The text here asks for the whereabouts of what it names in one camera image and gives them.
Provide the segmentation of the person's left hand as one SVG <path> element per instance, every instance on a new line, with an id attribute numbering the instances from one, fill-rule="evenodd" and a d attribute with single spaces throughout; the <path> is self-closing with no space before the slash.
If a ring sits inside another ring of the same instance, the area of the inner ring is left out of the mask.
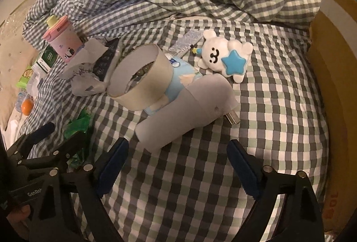
<path id="1" fill-rule="evenodd" d="M 19 235 L 26 236 L 28 234 L 28 228 L 24 224 L 24 221 L 28 218 L 30 213 L 30 205 L 25 205 L 20 208 L 14 208 L 12 212 L 8 214 L 7 220 Z"/>

